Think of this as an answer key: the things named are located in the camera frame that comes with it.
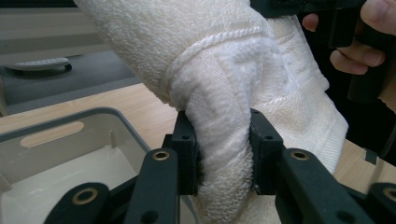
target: human hand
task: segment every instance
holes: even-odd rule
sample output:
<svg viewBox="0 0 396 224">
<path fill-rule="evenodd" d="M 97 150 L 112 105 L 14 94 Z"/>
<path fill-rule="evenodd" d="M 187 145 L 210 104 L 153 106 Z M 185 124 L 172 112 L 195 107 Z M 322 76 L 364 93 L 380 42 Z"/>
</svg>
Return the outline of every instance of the human hand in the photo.
<svg viewBox="0 0 396 224">
<path fill-rule="evenodd" d="M 379 32 L 396 35 L 396 2 L 392 0 L 368 0 L 361 8 L 361 19 Z M 309 14 L 303 19 L 303 27 L 315 32 L 318 15 Z M 342 72 L 363 75 L 369 67 L 385 61 L 385 53 L 359 42 L 362 23 L 357 26 L 356 38 L 347 48 L 338 48 L 331 56 L 333 66 Z"/>
</svg>

